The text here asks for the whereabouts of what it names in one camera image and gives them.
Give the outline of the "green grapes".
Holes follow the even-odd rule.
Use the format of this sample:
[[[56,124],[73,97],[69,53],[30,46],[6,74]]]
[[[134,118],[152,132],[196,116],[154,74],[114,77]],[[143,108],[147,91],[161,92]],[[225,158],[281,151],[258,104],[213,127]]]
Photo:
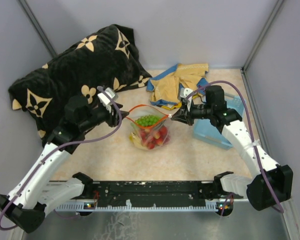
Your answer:
[[[150,127],[155,125],[160,119],[160,116],[149,114],[139,117],[137,120],[135,120],[135,123],[142,127]]]

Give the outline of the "yellow banana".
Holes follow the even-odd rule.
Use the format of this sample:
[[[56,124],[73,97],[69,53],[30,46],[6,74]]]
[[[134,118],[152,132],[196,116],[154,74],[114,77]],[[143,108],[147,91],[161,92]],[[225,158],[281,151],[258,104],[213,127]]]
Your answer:
[[[135,147],[142,147],[141,139],[135,133],[130,133],[129,140],[134,144]]]

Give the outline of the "clear zip top bag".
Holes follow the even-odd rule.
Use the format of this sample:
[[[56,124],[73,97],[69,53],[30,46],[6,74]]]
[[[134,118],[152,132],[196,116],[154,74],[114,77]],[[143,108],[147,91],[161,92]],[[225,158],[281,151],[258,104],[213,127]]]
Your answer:
[[[146,105],[146,104],[136,105],[135,107],[130,109],[128,112],[129,112],[129,115],[126,117],[126,119],[131,121],[131,123],[130,123],[131,132],[130,133],[136,134],[140,138],[140,140],[141,140],[141,137],[140,137],[141,129],[151,129],[153,127],[156,128],[156,127],[162,127],[162,126],[166,126],[168,128],[170,140],[171,140],[171,131],[170,131],[171,116],[170,115],[165,114],[165,113],[161,112],[160,110],[158,110],[157,108],[150,106],[150,105]],[[156,116],[161,117],[161,119],[156,124],[154,124],[152,126],[148,126],[148,127],[143,127],[143,126],[140,126],[135,123],[135,120],[137,120],[141,116],[146,116],[146,115],[156,115]],[[136,147],[136,148],[141,149],[141,150],[150,151],[143,146]]]

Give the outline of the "red strawberries bunch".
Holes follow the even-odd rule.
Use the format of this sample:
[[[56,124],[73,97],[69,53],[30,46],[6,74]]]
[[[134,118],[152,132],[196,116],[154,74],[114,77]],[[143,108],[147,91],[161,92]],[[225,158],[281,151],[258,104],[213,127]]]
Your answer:
[[[169,130],[166,126],[141,129],[140,143],[146,150],[152,150],[156,147],[162,147],[170,142]]]

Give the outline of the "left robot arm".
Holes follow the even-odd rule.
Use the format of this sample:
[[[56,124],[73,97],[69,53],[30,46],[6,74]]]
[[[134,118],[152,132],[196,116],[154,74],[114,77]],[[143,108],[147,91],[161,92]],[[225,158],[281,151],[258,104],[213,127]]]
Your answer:
[[[7,195],[0,194],[0,219],[6,217],[16,227],[32,233],[61,204],[77,197],[91,197],[93,179],[81,172],[47,193],[43,193],[43,189],[76,148],[87,142],[87,132],[102,123],[119,129],[122,120],[129,115],[121,108],[121,104],[105,96],[96,108],[83,96],[71,97],[35,164],[13,190]]]

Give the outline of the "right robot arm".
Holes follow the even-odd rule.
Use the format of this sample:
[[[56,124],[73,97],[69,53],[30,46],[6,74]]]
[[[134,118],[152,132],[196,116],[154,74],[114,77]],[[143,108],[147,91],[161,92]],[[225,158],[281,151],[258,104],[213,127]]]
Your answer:
[[[202,90],[205,103],[195,104],[192,100],[195,91],[181,88],[181,106],[171,120],[189,126],[195,120],[209,120],[236,149],[251,174],[251,178],[233,172],[216,175],[214,194],[219,198],[229,194],[247,198],[257,211],[277,206],[279,212],[284,212],[281,203],[291,198],[293,170],[288,165],[280,165],[262,148],[251,126],[245,125],[237,110],[227,106],[225,92],[220,85],[206,85]]]

